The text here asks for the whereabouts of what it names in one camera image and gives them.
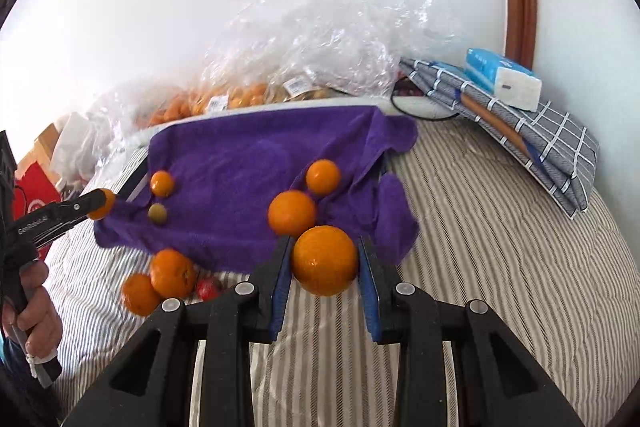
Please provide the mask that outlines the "person's left hand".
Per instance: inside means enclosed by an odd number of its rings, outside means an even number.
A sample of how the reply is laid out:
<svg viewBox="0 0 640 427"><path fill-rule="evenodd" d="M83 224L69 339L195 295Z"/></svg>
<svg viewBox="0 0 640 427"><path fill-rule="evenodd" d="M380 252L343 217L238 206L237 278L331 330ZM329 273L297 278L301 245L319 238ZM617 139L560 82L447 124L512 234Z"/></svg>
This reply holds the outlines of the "person's left hand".
<svg viewBox="0 0 640 427"><path fill-rule="evenodd" d="M36 261L21 274L21 282L26 293L32 295L25 310L17 314L9 303L2 309L2 329L11 339L16 340L13 327L27 333L26 352L43 359L58 347L63 335L63 324L47 288L43 286L49 275L47 265Z"/></svg>

